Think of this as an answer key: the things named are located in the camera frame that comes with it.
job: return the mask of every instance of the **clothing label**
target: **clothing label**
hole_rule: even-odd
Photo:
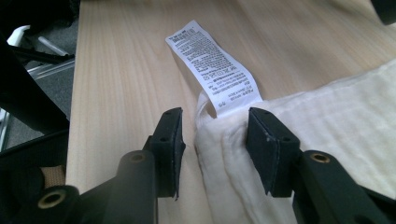
[[[218,117],[262,101],[249,71],[221,49],[196,21],[165,41],[198,79]]]

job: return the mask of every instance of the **wood grain surface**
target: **wood grain surface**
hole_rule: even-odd
[[[396,27],[382,25],[369,1],[82,0],[67,184],[85,192],[112,177],[162,112],[181,106],[180,198],[159,200],[160,223],[212,223],[193,143],[201,87],[164,41],[192,20],[252,73],[263,99],[396,57]]]

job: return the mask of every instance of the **white cloth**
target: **white cloth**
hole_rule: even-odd
[[[301,141],[301,149],[332,154],[360,185],[396,196],[396,61],[252,106],[274,113]],[[266,196],[245,149],[248,107],[212,119],[201,94],[195,145],[216,223],[295,223],[291,199]]]

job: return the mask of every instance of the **light wood tabletop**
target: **light wood tabletop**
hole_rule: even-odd
[[[160,223],[211,223],[194,149],[202,89],[165,38],[196,20],[254,76],[262,98],[310,91],[396,58],[396,27],[365,0],[82,0],[66,183],[85,192],[181,106],[180,198]]]

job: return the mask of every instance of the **folded fabric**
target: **folded fabric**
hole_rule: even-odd
[[[396,196],[396,61],[315,91],[256,103],[274,113],[301,149],[332,154],[360,185]],[[245,149],[248,107],[222,119],[209,116],[202,93],[195,145],[216,223],[295,223],[291,199],[266,196]]]

